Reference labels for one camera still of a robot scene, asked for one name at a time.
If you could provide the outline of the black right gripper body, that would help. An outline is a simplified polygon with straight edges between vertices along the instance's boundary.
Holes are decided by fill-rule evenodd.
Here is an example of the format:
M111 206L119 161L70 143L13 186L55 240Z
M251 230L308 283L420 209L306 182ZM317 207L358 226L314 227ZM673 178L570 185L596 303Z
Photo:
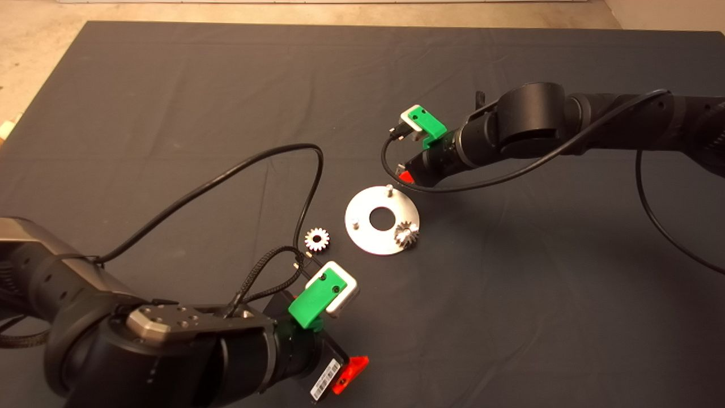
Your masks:
M451 151L445 146L433 146L406 162L406 171L412 183L423 188L434 188L442 180L454 174Z

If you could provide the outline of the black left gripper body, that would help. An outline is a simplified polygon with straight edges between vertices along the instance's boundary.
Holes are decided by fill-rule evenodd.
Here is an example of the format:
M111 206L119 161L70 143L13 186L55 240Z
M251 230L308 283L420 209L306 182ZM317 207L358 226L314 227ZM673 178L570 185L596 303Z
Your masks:
M275 321L275 366L266 388L292 381L301 400L317 405L331 394L349 356L326 331L302 328L288 311L292 300L290 292L278 292L263 311Z

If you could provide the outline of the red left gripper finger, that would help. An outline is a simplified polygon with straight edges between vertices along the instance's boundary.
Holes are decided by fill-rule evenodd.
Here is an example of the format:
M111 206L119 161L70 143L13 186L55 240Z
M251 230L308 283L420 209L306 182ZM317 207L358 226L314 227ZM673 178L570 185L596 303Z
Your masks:
M352 356L349 357L348 363L342 367L339 376L333 384L333 393L340 395L346 388L357 378L368 366L370 359L368 356Z

